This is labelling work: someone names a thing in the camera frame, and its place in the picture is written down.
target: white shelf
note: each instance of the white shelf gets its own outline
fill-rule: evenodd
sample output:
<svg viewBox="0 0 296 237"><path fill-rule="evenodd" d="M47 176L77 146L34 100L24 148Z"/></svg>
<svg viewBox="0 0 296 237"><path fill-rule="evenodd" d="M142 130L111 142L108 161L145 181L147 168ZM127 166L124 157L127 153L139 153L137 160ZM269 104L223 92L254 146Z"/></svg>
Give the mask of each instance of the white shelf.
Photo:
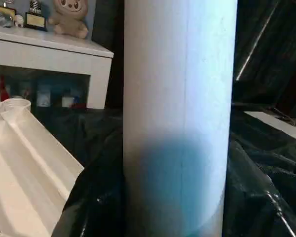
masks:
<svg viewBox="0 0 296 237"><path fill-rule="evenodd" d="M114 55L109 50L89 40L28 28L0 27L0 40L107 58L113 58Z"/></svg>

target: black tarp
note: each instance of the black tarp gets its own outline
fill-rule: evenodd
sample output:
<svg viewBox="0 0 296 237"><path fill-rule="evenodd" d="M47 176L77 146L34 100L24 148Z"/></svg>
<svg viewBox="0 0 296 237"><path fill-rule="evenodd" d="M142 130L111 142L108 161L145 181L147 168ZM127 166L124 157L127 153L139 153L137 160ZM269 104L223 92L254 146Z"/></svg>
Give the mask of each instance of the black tarp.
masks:
<svg viewBox="0 0 296 237"><path fill-rule="evenodd" d="M122 114L45 112L39 120L85 164L53 237L124 236ZM296 139L233 110L223 236L289 237L291 230L296 235Z"/></svg>

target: trophy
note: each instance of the trophy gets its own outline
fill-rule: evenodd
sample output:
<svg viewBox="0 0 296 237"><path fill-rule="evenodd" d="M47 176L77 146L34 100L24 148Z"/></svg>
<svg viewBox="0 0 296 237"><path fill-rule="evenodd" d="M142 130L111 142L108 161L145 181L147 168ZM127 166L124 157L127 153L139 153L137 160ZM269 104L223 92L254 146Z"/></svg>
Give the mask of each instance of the trophy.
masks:
<svg viewBox="0 0 296 237"><path fill-rule="evenodd" d="M12 17L12 19L14 19L15 15L16 15L16 10L13 8L9 8L7 7L8 3L13 3L14 0L3 0L3 5L0 6L0 13L9 15Z"/></svg>
<svg viewBox="0 0 296 237"><path fill-rule="evenodd" d="M41 15L41 3L38 0L30 0L30 10L25 13L24 27L35 30L46 30L46 19Z"/></svg>

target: stuffed animal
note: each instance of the stuffed animal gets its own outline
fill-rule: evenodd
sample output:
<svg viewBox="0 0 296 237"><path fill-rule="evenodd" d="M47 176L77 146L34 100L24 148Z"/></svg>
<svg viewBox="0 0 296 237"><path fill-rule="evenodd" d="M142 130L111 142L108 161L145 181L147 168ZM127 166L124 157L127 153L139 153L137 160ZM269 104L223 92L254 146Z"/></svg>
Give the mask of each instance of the stuffed animal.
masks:
<svg viewBox="0 0 296 237"><path fill-rule="evenodd" d="M88 29L81 19L88 13L87 0L54 0L54 4L57 12L48 22L55 25L55 33L86 38Z"/></svg>
<svg viewBox="0 0 296 237"><path fill-rule="evenodd" d="M16 15L14 17L15 26L23 28L24 26L24 19L21 15Z"/></svg>

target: white cylinder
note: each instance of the white cylinder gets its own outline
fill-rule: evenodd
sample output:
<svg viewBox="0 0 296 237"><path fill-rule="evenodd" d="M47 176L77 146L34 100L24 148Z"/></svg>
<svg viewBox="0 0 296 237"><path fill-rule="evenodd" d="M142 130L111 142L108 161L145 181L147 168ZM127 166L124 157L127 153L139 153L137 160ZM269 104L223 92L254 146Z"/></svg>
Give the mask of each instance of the white cylinder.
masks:
<svg viewBox="0 0 296 237"><path fill-rule="evenodd" d="M125 1L128 236L221 236L237 0Z"/></svg>

